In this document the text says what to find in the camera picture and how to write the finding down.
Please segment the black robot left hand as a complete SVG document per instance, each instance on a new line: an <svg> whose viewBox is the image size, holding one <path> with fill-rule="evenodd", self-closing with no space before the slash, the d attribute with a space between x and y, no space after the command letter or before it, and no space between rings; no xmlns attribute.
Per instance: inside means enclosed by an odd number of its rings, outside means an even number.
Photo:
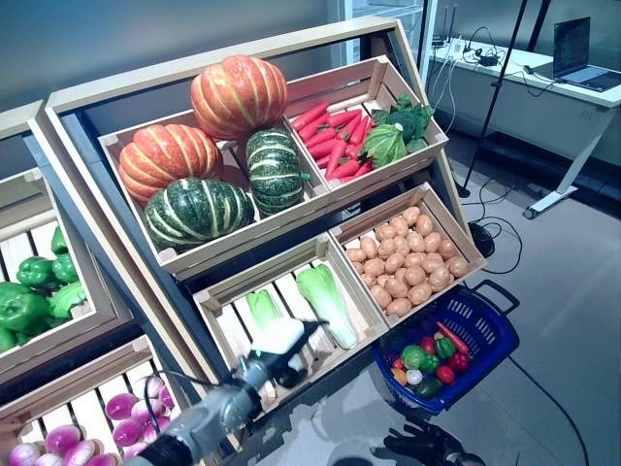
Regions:
<svg viewBox="0 0 621 466"><path fill-rule="evenodd" d="M308 371L300 355L310 336L328 321L278 317L268 323L253 351L267 368L270 378L285 388L300 383Z"/></svg>

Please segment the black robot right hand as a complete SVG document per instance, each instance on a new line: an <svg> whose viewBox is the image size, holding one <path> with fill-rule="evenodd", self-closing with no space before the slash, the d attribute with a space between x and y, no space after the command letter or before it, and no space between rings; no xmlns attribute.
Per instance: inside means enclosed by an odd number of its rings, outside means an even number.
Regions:
<svg viewBox="0 0 621 466"><path fill-rule="evenodd" d="M423 465L455 465L457 457L465 453L462 444L441 427L415 419L404 425L407 435L394 429L383 439L391 451L409 456Z"/></svg>

